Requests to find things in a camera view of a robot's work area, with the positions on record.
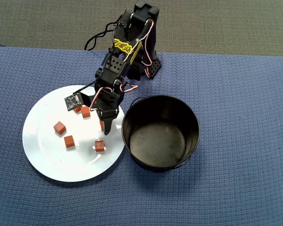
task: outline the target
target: circuit board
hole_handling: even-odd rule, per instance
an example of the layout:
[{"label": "circuit board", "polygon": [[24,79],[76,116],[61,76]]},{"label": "circuit board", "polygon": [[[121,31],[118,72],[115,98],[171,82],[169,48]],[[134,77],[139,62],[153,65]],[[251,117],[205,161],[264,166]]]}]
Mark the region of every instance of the circuit board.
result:
[{"label": "circuit board", "polygon": [[80,93],[74,93],[71,96],[66,97],[65,102],[68,111],[74,110],[75,108],[83,105]]}]

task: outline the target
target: small wooden block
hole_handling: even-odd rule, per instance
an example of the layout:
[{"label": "small wooden block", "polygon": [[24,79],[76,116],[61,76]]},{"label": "small wooden block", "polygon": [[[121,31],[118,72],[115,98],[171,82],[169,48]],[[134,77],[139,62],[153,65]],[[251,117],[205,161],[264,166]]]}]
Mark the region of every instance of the small wooden block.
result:
[{"label": "small wooden block", "polygon": [[77,113],[77,112],[79,112],[81,110],[81,107],[78,107],[78,108],[75,108],[75,112]]},{"label": "small wooden block", "polygon": [[83,118],[90,117],[89,107],[88,106],[81,107],[81,114],[82,114]]},{"label": "small wooden block", "polygon": [[56,132],[58,132],[60,135],[65,132],[66,126],[64,126],[63,123],[60,121],[53,127]]},{"label": "small wooden block", "polygon": [[74,139],[73,139],[72,136],[64,137],[64,141],[65,141],[66,147],[72,147],[72,146],[74,146]]},{"label": "small wooden block", "polygon": [[96,152],[103,152],[105,150],[105,145],[103,140],[96,140],[95,141],[95,151]]},{"label": "small wooden block", "polygon": [[104,122],[103,121],[99,121],[100,123],[100,127],[102,128],[102,131],[104,131]]}]

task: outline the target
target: white wire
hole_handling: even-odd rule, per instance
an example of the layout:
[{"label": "white wire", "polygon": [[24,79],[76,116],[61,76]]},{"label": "white wire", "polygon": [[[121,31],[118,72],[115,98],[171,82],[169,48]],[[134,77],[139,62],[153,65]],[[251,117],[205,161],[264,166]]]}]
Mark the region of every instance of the white wire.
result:
[{"label": "white wire", "polygon": [[152,29],[152,27],[154,26],[154,20],[148,19],[148,20],[146,21],[146,23],[147,23],[149,20],[152,21],[152,25],[151,25],[149,31],[148,31],[148,32],[146,33],[146,35],[145,35],[143,38],[141,38],[141,39],[135,44],[135,46],[130,50],[130,52],[128,53],[128,55],[127,55],[126,58],[124,59],[124,62],[128,59],[128,57],[130,56],[130,54],[132,53],[132,51],[136,48],[136,46],[139,44],[139,42],[141,42],[143,39],[145,39],[145,38],[149,35],[149,33],[151,32],[151,29]]},{"label": "white wire", "polygon": [[147,57],[148,57],[149,60],[150,60],[150,64],[146,64],[146,63],[142,60],[142,63],[143,63],[145,66],[151,66],[152,63],[153,63],[152,59],[150,58],[150,54],[148,53],[147,48],[146,48],[146,44],[147,44],[147,39],[148,39],[148,37],[149,37],[149,35],[146,37],[146,41],[145,41],[145,51],[146,51]]},{"label": "white wire", "polygon": [[147,69],[148,69],[148,67],[145,69],[145,72],[146,72],[147,77],[150,78],[151,75],[149,75],[149,74],[147,73]]},{"label": "white wire", "polygon": [[123,90],[123,88],[122,88],[123,83],[122,83],[122,84],[120,85],[121,92],[123,92],[123,93],[129,93],[129,92],[131,92],[132,90],[135,90],[135,89],[138,88],[138,85],[131,85],[131,84],[129,84],[129,83],[128,83],[128,85],[130,85],[132,88],[127,89],[127,90]]},{"label": "white wire", "polygon": [[110,87],[101,87],[101,88],[97,91],[95,97],[93,98],[93,101],[92,101],[92,103],[91,103],[91,105],[90,105],[90,108],[89,108],[90,111],[93,111],[93,110],[94,110],[94,109],[92,108],[92,106],[94,105],[94,103],[95,103],[95,101],[96,101],[96,99],[97,99],[97,97],[98,97],[100,91],[102,91],[102,89],[109,89],[109,90],[111,90],[111,92],[113,91]]}]

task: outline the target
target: gray carpet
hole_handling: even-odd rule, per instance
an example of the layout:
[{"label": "gray carpet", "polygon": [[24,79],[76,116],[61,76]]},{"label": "gray carpet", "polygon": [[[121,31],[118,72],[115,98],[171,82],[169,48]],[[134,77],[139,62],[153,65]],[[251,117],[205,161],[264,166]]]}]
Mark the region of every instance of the gray carpet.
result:
[{"label": "gray carpet", "polygon": [[[0,43],[83,49],[137,0],[0,0]],[[149,0],[157,51],[283,56],[283,0]],[[111,35],[96,49],[106,50]]]}]

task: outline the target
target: bucket handle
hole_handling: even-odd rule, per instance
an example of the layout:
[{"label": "bucket handle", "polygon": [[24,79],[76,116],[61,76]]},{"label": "bucket handle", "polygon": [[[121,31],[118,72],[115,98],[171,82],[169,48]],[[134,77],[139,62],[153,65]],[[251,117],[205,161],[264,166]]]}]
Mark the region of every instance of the bucket handle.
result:
[{"label": "bucket handle", "polygon": [[190,160],[190,157],[191,157],[191,156],[189,156],[187,159],[185,159],[180,165],[175,166],[174,168],[171,168],[171,170],[177,169],[177,168],[179,168],[179,167],[184,166],[185,164],[187,164],[188,161]]},{"label": "bucket handle", "polygon": [[135,100],[133,100],[132,101],[132,103],[131,103],[131,105],[130,105],[130,108],[134,105],[134,104],[136,104],[137,102],[139,102],[140,100],[142,100],[142,99],[144,99],[144,98],[146,98],[146,97],[137,97]]}]

